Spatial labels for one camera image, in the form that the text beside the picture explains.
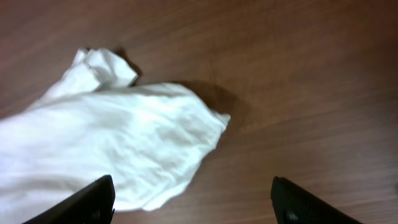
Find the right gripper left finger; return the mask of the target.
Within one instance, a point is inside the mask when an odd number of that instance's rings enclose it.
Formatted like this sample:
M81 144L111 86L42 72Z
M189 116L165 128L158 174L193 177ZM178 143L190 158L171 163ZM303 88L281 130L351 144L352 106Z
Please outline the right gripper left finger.
M115 198L113 179L104 175L24 224L110 224Z

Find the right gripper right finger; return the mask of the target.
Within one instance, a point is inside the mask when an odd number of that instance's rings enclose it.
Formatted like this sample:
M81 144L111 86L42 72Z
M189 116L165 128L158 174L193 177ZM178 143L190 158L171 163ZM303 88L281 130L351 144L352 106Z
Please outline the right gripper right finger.
M273 178L271 200L278 224L361 224L284 177Z

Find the white t-shirt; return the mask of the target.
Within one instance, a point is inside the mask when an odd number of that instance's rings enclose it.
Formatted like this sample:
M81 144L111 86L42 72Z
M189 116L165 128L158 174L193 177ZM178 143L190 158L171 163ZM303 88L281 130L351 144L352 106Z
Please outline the white t-shirt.
M26 110L1 120L1 222L22 223L104 175L119 212L151 211L184 192L230 117L175 83L132 86L107 49L79 50Z

